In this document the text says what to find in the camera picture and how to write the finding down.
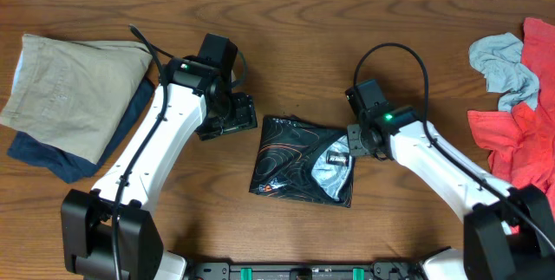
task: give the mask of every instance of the table surface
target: table surface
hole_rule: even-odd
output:
[[[60,40],[133,40],[133,23],[176,55],[196,54],[208,32],[245,53],[241,88],[258,122],[294,114],[322,125],[355,122],[343,92],[361,56],[381,42],[415,49],[428,66],[430,120],[470,159],[487,167],[467,110],[494,110],[498,96],[468,64],[470,44],[512,32],[526,16],[555,21],[555,0],[0,0],[0,105],[10,96],[23,33]],[[151,68],[148,76],[155,80]],[[418,65],[382,49],[362,68],[398,105],[421,107]],[[60,205],[70,188],[48,170],[6,156],[15,136],[0,127],[0,278],[73,279],[62,261]],[[368,262],[462,246],[462,225],[423,181],[395,162],[356,162],[350,209],[248,193],[260,127],[200,142],[193,136],[164,186],[154,219],[168,250],[234,262]]]

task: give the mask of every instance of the navy blue cloth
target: navy blue cloth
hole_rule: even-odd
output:
[[[8,149],[8,155],[31,166],[46,167],[68,184],[83,177],[91,177],[98,172],[110,154],[129,133],[150,101],[153,92],[154,85],[144,78],[121,117],[112,139],[96,164],[56,147],[45,145],[23,132],[17,132],[16,138]]]

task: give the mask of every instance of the crumpled light blue cloth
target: crumpled light blue cloth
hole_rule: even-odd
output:
[[[511,112],[525,101],[535,110],[538,106],[538,77],[520,63],[524,44],[511,33],[488,36],[474,42],[468,50],[470,65],[487,80],[487,91],[505,93],[498,110]]]

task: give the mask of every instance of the red cloth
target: red cloth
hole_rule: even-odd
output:
[[[534,184],[555,211],[555,27],[539,19],[524,22],[522,64],[539,78],[536,111],[521,102],[508,112],[468,111],[476,144],[492,150],[492,174],[517,188]]]

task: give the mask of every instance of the beige towel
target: beige towel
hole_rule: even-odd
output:
[[[0,124],[96,164],[147,72],[147,48],[24,35],[22,56]]]

